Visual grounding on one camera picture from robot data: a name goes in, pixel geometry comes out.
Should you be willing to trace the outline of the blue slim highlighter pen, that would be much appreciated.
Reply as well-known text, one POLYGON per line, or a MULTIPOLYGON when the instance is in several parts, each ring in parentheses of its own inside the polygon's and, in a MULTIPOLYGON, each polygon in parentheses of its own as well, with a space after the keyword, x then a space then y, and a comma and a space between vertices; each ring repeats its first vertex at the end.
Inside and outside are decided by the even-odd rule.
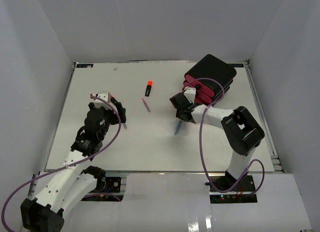
POLYGON ((174 131, 174 135, 176 136, 178 133, 179 133, 179 131, 180 131, 180 129, 181 129, 181 126, 182 126, 182 120, 180 120, 179 122, 178 122, 178 124, 177 124, 177 126, 176 126, 176 129, 175 129, 175 131, 174 131))

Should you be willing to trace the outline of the purple red-tip pen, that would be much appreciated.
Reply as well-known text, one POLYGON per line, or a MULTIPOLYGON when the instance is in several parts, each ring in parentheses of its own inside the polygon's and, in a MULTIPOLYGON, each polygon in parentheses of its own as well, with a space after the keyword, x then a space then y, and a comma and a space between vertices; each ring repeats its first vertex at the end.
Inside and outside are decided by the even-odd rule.
POLYGON ((150 113, 150 112, 151 112, 151 109, 150 109, 150 107, 148 106, 148 104, 147 104, 146 100, 145 100, 144 98, 141 98, 141 100, 142 100, 142 102, 143 102, 143 104, 144 104, 144 106, 145 106, 146 110, 148 111, 148 113, 150 113))

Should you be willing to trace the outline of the black pink drawer organizer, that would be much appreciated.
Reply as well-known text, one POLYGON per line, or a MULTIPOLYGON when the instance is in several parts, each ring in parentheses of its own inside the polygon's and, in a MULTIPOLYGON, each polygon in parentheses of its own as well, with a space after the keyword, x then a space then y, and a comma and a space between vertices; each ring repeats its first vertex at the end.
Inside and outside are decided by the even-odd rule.
POLYGON ((183 85, 196 89, 195 102, 209 105, 221 99, 236 75, 234 67, 207 54, 184 74, 183 85))

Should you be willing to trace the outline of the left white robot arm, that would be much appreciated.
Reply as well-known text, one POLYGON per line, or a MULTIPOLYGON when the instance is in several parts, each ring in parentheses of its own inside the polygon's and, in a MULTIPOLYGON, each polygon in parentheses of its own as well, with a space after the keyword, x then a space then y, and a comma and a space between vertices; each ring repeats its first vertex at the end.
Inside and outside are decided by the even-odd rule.
POLYGON ((92 165, 93 159, 107 147, 103 141, 111 125, 126 122, 126 109, 108 93, 91 94, 84 124, 60 170, 32 199, 21 206, 22 225, 30 232, 59 232, 67 215, 89 192, 105 188, 105 171, 92 165))

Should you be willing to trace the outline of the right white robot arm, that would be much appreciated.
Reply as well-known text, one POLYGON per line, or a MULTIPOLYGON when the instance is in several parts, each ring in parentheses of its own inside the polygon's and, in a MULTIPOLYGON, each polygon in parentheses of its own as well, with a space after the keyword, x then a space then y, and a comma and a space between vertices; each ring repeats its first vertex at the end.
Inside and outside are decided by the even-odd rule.
POLYGON ((236 192, 244 185, 242 178, 248 171, 253 152, 265 137, 260 124, 244 106, 220 109, 190 102, 179 92, 170 98, 176 117, 185 122, 209 125, 222 129, 232 148, 230 164, 226 169, 226 187, 236 192))

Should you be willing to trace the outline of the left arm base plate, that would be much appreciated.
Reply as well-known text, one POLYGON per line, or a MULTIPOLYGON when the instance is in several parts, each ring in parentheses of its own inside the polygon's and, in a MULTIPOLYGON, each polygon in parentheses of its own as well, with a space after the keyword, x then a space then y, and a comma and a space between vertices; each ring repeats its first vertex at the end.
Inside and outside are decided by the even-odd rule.
POLYGON ((122 178, 114 176, 94 178, 89 176, 82 181, 82 185, 86 189, 91 189, 89 193, 120 193, 122 178))

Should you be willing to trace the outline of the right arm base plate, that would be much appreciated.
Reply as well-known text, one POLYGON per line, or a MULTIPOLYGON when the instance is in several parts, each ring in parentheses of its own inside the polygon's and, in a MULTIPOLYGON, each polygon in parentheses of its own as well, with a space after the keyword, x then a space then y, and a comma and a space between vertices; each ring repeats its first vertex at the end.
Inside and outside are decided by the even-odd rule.
MULTIPOLYGON (((236 182, 236 179, 233 179, 229 176, 211 176, 210 177, 212 184, 218 189, 212 187, 209 182, 206 182, 205 185, 209 186, 211 192, 220 192, 227 191, 230 189, 236 182)), ((253 192, 256 189, 253 177, 251 175, 245 175, 230 192, 253 192)))

